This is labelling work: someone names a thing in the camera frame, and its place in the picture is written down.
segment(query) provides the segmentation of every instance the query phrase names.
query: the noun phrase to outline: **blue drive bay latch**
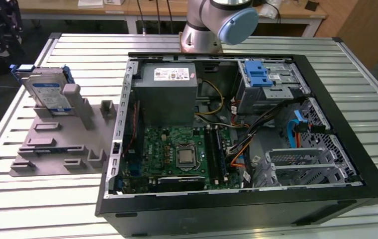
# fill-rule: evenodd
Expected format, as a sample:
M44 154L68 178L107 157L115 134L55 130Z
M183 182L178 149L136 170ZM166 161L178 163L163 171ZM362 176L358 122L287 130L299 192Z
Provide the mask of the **blue drive bay latch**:
M244 72L250 79L251 87L271 87L272 82L267 77L267 69L260 61L244 61Z

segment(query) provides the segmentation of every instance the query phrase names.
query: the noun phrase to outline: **motherboard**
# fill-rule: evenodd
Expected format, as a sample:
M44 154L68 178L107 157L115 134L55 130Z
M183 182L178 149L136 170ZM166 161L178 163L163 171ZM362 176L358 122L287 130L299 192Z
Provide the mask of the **motherboard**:
M134 193L239 188L226 170L228 146L224 127L144 128L142 160L127 163L123 183Z

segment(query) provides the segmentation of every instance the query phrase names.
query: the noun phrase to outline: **ram slot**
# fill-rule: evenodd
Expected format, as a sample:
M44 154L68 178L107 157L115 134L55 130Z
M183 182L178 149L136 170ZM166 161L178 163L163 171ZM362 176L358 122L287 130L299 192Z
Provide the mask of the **ram slot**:
M219 169L220 179L223 182L226 182L227 181L227 177L226 177L227 171L226 171L224 155L223 155L223 148L220 144L220 137L219 137L219 132L218 132L216 127L212 129L212 132L214 132L214 138L215 138L214 150L215 150L215 154L218 157L216 167Z
M203 129L203 139L208 180L211 184L216 185L219 182L223 181L223 174L220 169L222 150L215 128L206 127Z

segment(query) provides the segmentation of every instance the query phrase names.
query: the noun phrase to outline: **blue hard drive label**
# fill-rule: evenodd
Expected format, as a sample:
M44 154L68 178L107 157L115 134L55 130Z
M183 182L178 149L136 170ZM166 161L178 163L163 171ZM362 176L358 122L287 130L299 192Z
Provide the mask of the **blue hard drive label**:
M33 90L43 106L52 112L66 113L70 111L70 104L60 94L60 86L56 83L33 83Z

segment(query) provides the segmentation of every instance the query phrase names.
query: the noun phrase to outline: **slotted aluminum surface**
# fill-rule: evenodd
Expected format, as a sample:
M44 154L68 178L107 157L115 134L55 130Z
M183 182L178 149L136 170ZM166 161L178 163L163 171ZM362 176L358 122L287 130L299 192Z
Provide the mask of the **slotted aluminum surface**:
M251 37L239 45L224 45L223 52L306 55L378 166L378 85L342 48L327 38ZM66 63L88 102L112 100L116 104L127 52L178 50L178 37L170 35L63 34L58 40L47 41L37 64ZM33 104L21 88L0 122L0 238L119 238L104 220L94 217L99 174L21 178L7 175L34 117ZM378 238L378 205L358 208L319 226L178 236L255 237Z

